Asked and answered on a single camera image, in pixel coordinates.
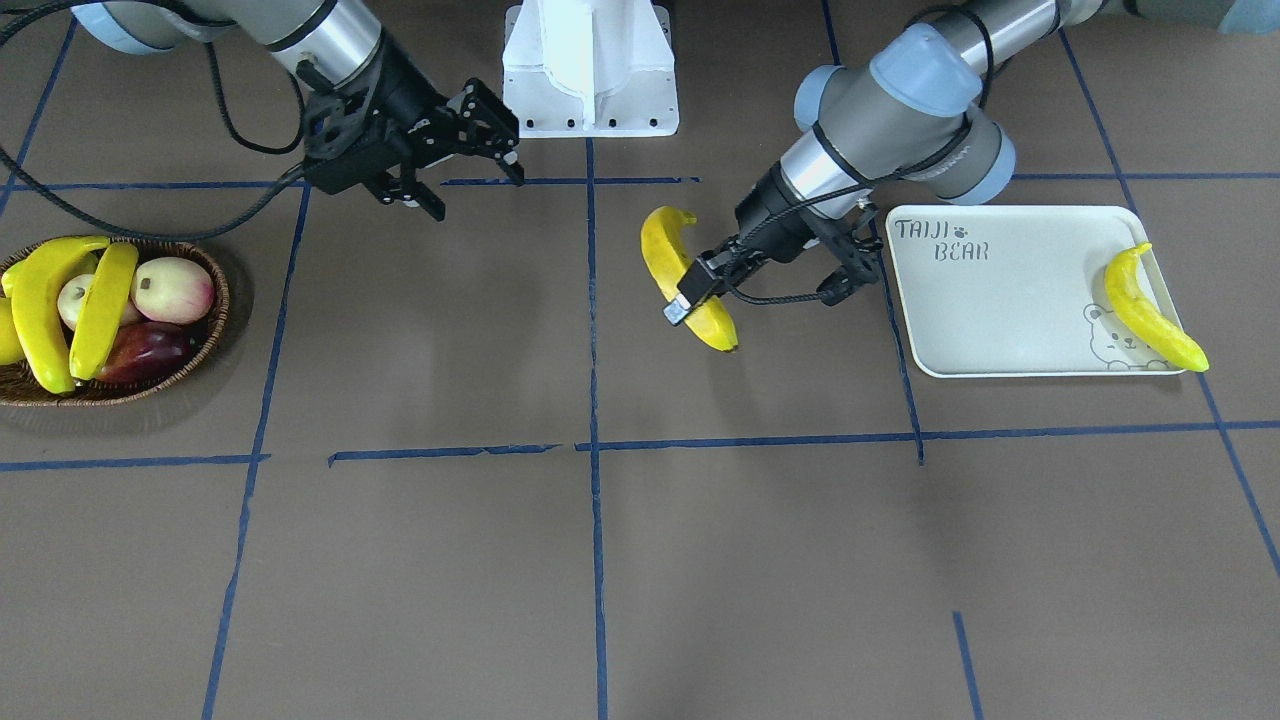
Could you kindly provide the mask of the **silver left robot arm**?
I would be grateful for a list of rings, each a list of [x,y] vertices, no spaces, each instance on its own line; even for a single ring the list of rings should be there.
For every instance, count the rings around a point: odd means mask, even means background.
[[[803,81],[794,102],[801,137],[735,211],[736,234],[678,259],[664,292],[672,325],[712,315],[716,299],[768,263],[790,263],[822,245],[838,260],[808,301],[836,305],[878,281],[874,240],[845,217],[882,184],[924,184],[937,199],[978,205],[1012,177],[1016,150],[986,115],[989,87],[1018,53],[1100,14],[1188,23],[1221,33],[1277,29],[1275,1],[961,1],[913,17],[864,67],[827,65]]]

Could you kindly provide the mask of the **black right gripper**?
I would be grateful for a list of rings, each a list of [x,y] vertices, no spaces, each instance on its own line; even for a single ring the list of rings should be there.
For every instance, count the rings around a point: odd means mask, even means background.
[[[485,158],[515,186],[526,183],[518,160],[518,118],[483,81],[468,79],[452,100],[439,94],[394,40],[383,40],[365,69],[372,138],[365,165],[372,196],[445,219],[445,204],[416,177],[388,172],[402,161],[425,168],[452,155]]]

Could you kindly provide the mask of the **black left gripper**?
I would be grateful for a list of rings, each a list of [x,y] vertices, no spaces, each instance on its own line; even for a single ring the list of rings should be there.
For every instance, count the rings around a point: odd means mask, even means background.
[[[790,263],[813,240],[820,241],[838,261],[817,288],[824,305],[835,306],[863,286],[881,279],[876,258],[883,249],[883,240],[877,215],[860,215],[849,224],[804,208],[780,165],[771,167],[739,202],[735,219],[736,240],[726,240],[717,249],[700,252],[677,278],[675,297],[663,310],[671,325],[684,324],[709,299],[740,290],[762,266],[762,258]]]

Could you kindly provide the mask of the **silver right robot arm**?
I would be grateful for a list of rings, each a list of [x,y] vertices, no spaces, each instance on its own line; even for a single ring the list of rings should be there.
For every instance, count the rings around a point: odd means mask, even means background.
[[[442,219],[444,202],[417,177],[449,158],[494,161],[525,182],[516,115],[480,79],[443,94],[362,1],[114,1],[73,8],[101,44],[166,53],[242,29],[308,91],[302,176],[324,193],[366,188]]]

